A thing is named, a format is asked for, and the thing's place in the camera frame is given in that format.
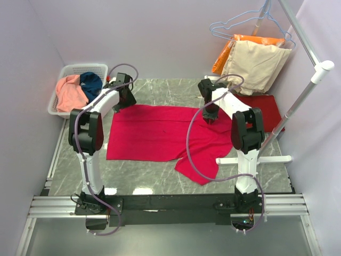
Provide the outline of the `pink red t shirt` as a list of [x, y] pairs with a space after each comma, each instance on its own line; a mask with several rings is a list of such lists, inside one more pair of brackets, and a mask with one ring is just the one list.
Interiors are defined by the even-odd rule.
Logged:
[[232, 149], [232, 121], [223, 111], [207, 124], [197, 109], [134, 105], [113, 116], [106, 159], [168, 162], [191, 181], [205, 185], [218, 174], [217, 158]]

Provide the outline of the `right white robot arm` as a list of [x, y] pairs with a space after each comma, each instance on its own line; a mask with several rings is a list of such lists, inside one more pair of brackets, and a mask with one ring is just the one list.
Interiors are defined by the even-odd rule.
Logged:
[[265, 139], [262, 112], [241, 102], [223, 83], [214, 84], [206, 78], [199, 82], [198, 89], [205, 101], [202, 117], [206, 123], [216, 121], [220, 110], [232, 120], [231, 142], [238, 160], [233, 207], [240, 213], [250, 212], [262, 202], [254, 179], [259, 150]]

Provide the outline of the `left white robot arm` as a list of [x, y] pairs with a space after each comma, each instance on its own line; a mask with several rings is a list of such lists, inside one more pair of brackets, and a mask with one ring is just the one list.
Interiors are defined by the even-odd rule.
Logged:
[[131, 92], [135, 80], [126, 73], [118, 73], [87, 106], [70, 112], [68, 141], [78, 157], [83, 183], [77, 206], [93, 214], [101, 214], [109, 207], [99, 171], [99, 152], [104, 142], [103, 117], [112, 108], [136, 104]]

